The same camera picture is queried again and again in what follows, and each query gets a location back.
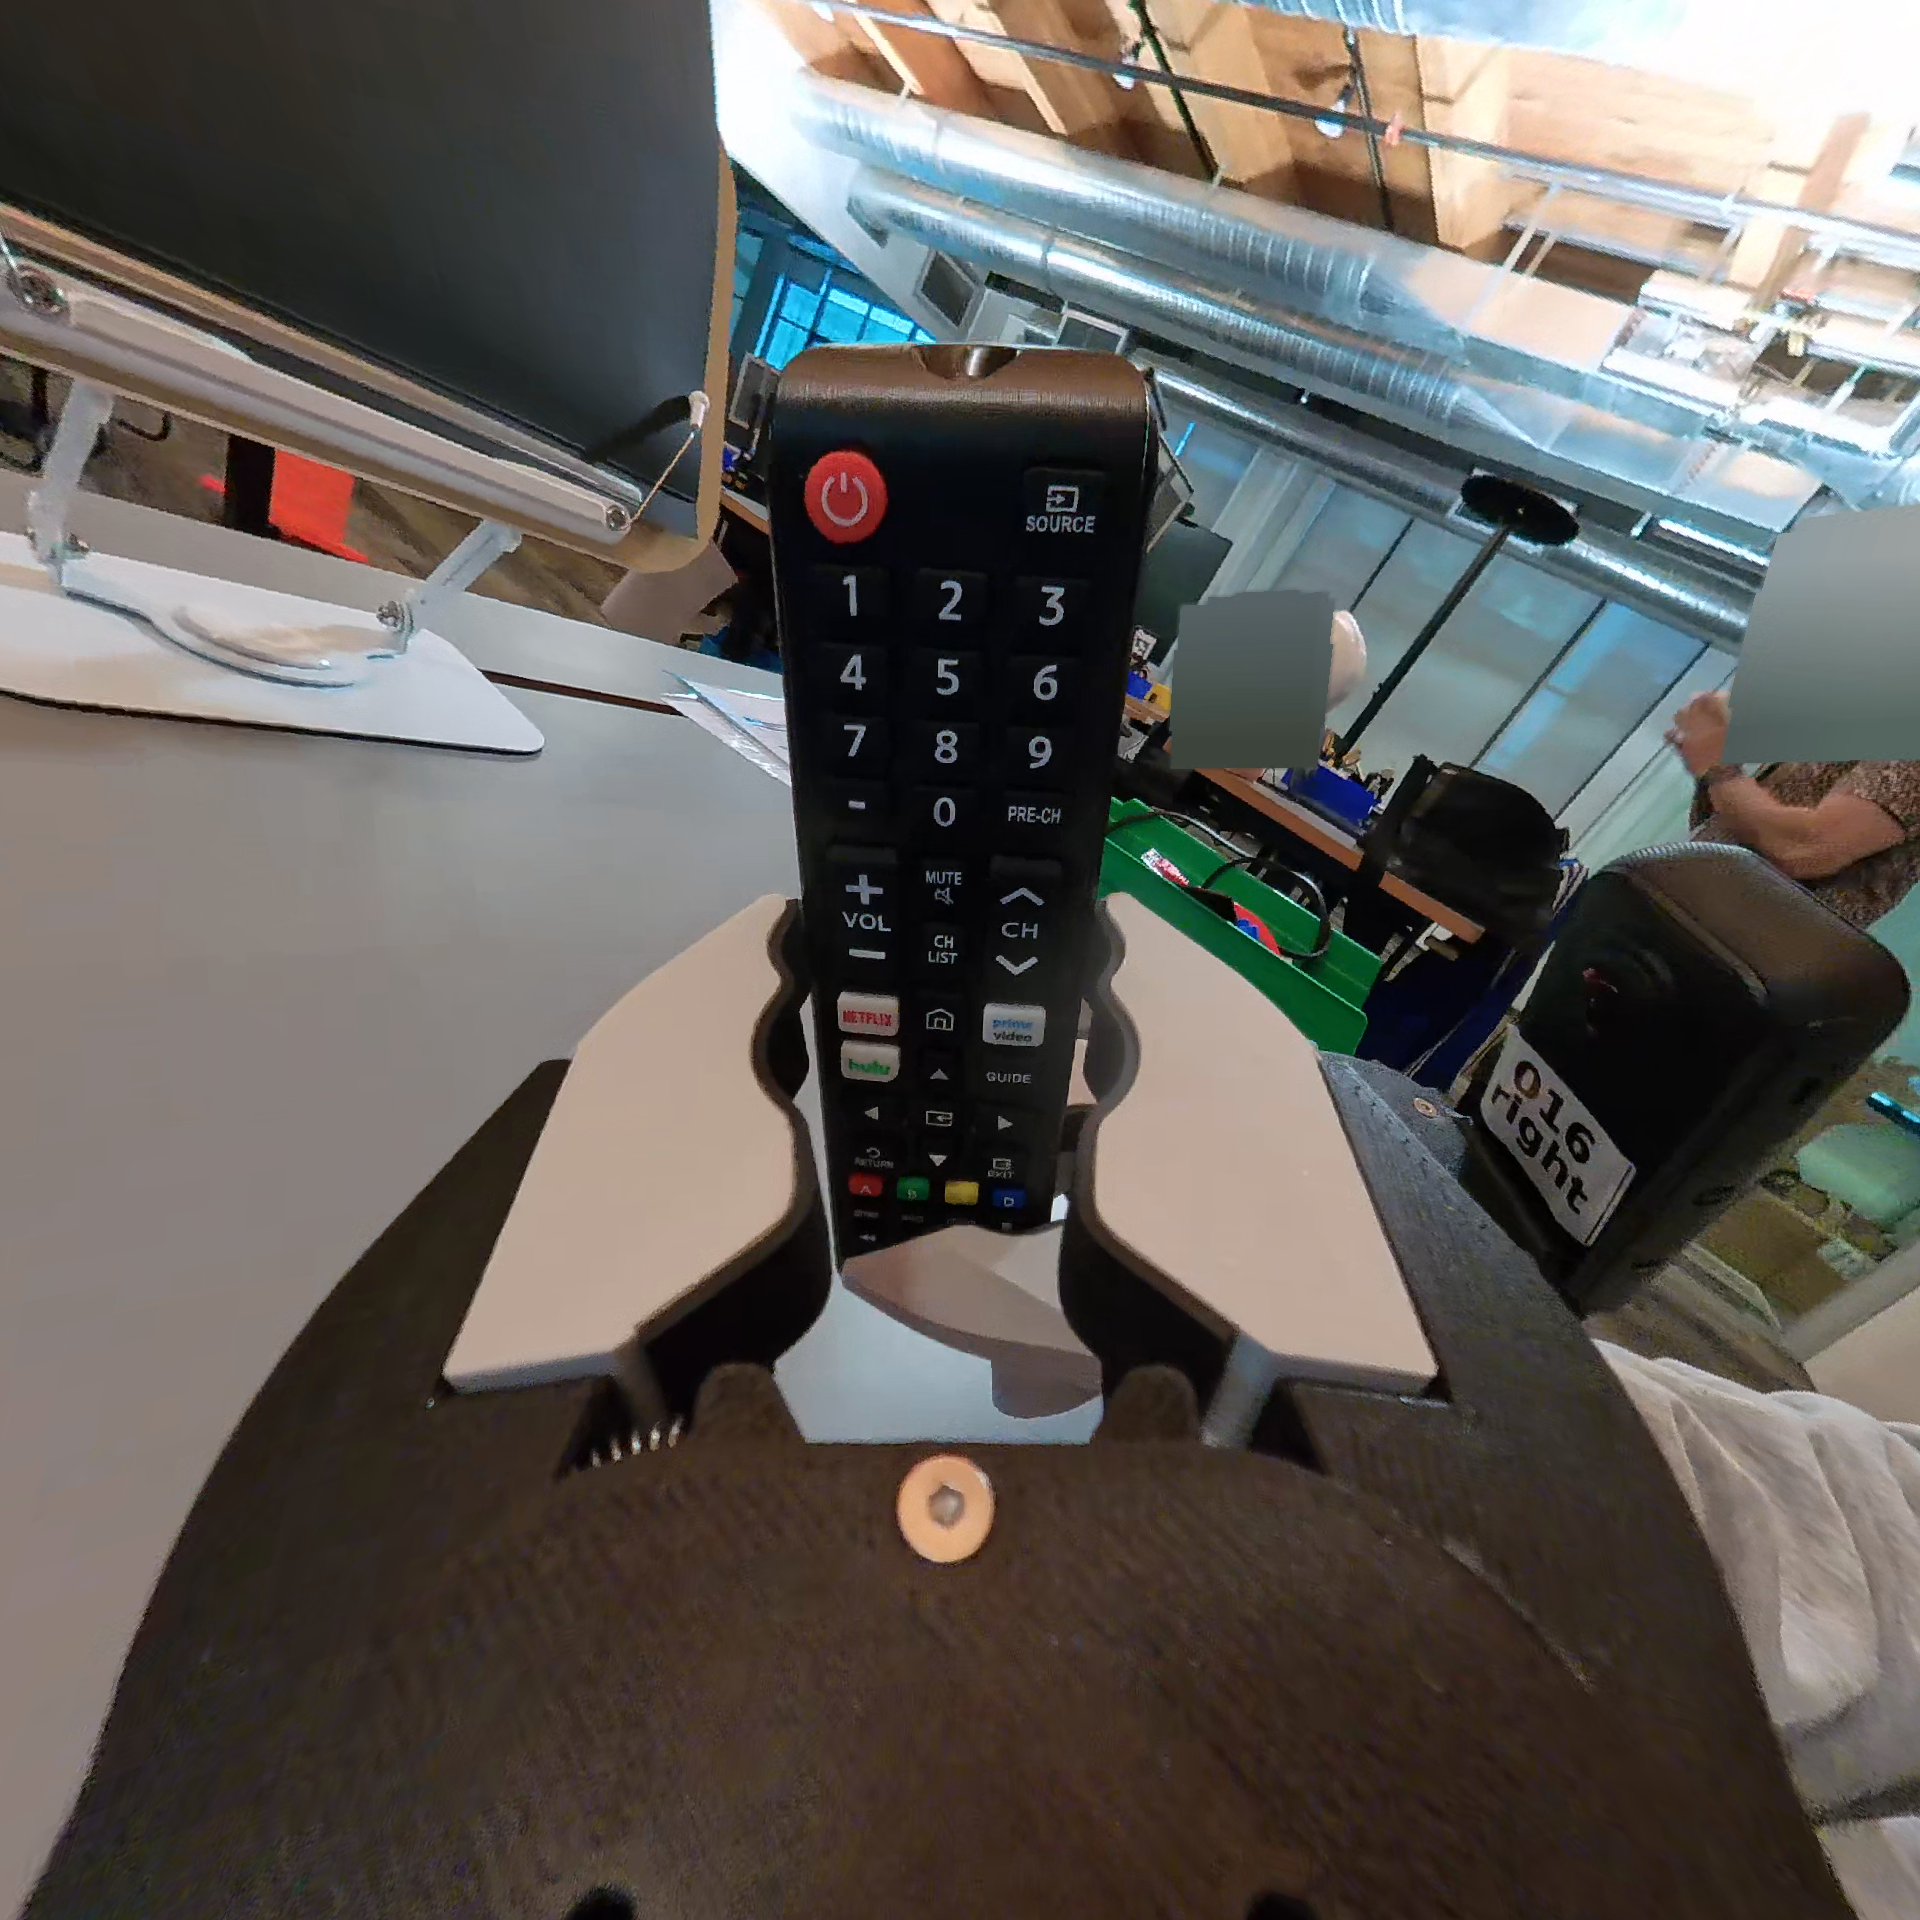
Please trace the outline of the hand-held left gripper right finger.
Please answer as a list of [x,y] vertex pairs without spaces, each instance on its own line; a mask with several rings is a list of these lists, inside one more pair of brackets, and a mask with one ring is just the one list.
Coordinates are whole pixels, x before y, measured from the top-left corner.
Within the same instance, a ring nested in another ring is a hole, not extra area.
[[1211,1442],[1249,1444],[1278,1386],[1433,1388],[1318,1050],[1138,899],[1101,900],[1096,933],[1062,1311],[1104,1396],[1170,1368]]

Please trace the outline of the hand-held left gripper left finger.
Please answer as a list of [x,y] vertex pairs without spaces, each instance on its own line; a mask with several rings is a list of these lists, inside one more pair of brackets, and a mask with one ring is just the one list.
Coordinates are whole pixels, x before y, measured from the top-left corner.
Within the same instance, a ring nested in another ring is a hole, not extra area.
[[563,1070],[443,1359],[480,1395],[626,1379],[676,1396],[659,1341],[708,1304],[777,1357],[832,1283],[806,1123],[798,903],[761,895],[626,989]]

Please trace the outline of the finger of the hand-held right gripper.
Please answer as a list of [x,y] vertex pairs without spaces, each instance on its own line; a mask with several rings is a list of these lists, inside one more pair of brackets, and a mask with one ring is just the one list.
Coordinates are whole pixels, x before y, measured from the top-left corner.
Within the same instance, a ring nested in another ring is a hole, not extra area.
[[1065,1226],[1034,1231],[945,1227],[854,1254],[845,1287],[932,1341],[992,1367],[1008,1416],[1056,1416],[1101,1396],[1093,1351],[1060,1304]]

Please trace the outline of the black remote control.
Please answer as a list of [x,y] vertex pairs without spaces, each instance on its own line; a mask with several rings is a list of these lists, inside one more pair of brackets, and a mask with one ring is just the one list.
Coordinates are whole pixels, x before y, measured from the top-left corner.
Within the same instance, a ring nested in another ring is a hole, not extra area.
[[765,430],[835,1253],[1041,1230],[1156,483],[1145,376],[813,348]]

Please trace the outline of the person's right forearm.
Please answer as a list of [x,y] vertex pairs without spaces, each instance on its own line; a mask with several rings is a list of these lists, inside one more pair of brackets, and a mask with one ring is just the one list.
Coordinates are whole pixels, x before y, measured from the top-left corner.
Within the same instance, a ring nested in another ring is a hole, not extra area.
[[1918,1447],[1813,1391],[1761,1391],[1610,1341],[1734,1604],[1814,1822],[1916,1862]]

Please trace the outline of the green plastic bin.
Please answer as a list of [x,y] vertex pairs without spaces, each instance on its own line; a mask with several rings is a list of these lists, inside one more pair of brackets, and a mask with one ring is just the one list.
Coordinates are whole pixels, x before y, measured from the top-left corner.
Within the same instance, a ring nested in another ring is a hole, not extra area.
[[[1138,862],[1158,847],[1192,877],[1174,886]],[[1256,854],[1229,851],[1210,828],[1138,800],[1113,800],[1099,893],[1130,895],[1193,947],[1242,975],[1312,1044],[1356,1054],[1364,1000],[1381,963],[1332,924],[1318,882],[1282,870],[1262,879]]]

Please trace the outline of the black office chair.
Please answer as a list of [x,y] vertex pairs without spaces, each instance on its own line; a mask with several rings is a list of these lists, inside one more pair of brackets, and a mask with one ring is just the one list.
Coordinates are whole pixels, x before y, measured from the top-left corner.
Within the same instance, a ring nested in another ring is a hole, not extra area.
[[1361,838],[1363,860],[1537,952],[1563,886],[1568,830],[1528,789],[1418,757]]

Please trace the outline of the wooden background desk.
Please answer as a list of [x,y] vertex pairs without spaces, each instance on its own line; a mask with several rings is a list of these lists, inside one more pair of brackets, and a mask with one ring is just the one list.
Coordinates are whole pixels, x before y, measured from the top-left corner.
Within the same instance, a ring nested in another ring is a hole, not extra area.
[[[1305,842],[1321,858],[1330,858],[1336,864],[1340,864],[1346,872],[1363,872],[1369,867],[1356,831],[1348,831],[1341,823],[1332,823],[1330,818],[1312,812],[1310,807],[1280,794],[1275,787],[1269,787],[1260,779],[1232,770],[1203,770],[1195,778],[1210,789],[1213,789],[1221,797],[1227,797],[1242,804],[1244,808],[1262,814],[1275,828]],[[1416,922],[1442,927],[1451,939],[1458,939],[1462,943],[1476,943],[1485,933],[1485,926],[1481,926],[1472,917],[1429,895],[1424,890],[1406,882],[1402,876],[1388,868],[1381,868],[1371,885],[1386,899],[1400,903],[1400,908],[1410,911]]]

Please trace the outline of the black pole with round disc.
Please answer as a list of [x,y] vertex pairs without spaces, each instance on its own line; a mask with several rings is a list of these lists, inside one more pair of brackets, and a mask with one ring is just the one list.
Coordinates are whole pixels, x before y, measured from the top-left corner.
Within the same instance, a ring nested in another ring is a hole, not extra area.
[[1491,532],[1478,544],[1472,562],[1458,573],[1446,589],[1440,606],[1426,618],[1422,629],[1410,638],[1403,656],[1374,685],[1366,703],[1357,710],[1352,724],[1336,738],[1336,758],[1344,762],[1363,740],[1366,728],[1378,719],[1378,714],[1400,693],[1413,667],[1426,656],[1440,630],[1451,622],[1451,615],[1468,602],[1469,592],[1488,566],[1505,554],[1514,540],[1541,549],[1561,549],[1577,540],[1580,515],[1560,495],[1550,495],[1538,486],[1500,476],[1494,470],[1472,470],[1458,486],[1458,508]]

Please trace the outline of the printed paper sheet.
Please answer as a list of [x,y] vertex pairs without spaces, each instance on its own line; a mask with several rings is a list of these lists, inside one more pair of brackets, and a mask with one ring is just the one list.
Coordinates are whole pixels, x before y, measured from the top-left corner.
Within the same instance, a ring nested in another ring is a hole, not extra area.
[[777,693],[752,693],[720,687],[668,674],[665,702],[697,728],[731,748],[769,778],[790,787],[788,732],[785,696]]

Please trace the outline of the white monitor stand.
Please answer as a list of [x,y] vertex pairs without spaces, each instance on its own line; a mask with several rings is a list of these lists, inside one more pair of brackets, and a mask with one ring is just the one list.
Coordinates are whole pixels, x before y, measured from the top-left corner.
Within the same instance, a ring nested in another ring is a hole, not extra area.
[[[618,544],[651,488],[16,206],[4,206],[4,351],[68,380],[22,534],[4,534],[6,696],[539,755],[538,724],[443,638],[443,618],[526,534]],[[75,509],[120,399],[437,498],[475,528],[376,612],[114,557],[80,536]]]

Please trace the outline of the orange storage crate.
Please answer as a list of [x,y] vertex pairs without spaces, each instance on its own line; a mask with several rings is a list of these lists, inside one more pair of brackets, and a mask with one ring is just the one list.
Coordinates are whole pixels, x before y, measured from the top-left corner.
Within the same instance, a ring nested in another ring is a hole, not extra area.
[[229,437],[224,470],[200,478],[220,501],[221,525],[298,544],[336,559],[368,562],[347,542],[354,480],[298,453]]

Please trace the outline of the large black monitor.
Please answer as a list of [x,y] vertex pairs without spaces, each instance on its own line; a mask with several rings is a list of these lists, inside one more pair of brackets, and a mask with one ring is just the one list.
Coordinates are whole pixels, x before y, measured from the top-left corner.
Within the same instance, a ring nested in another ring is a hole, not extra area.
[[2,18],[4,349],[629,568],[714,534],[708,4]]

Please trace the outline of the silver ventilation duct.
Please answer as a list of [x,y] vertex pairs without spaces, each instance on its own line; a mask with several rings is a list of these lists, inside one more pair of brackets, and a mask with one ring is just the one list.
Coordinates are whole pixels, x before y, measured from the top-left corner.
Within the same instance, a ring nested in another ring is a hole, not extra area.
[[1654,274],[1628,303],[801,63],[728,62],[718,107],[761,182],[948,328],[1000,282],[1739,559],[1821,511],[1916,508],[1914,348],[1848,365],[1890,397],[1820,392],[1725,286]]

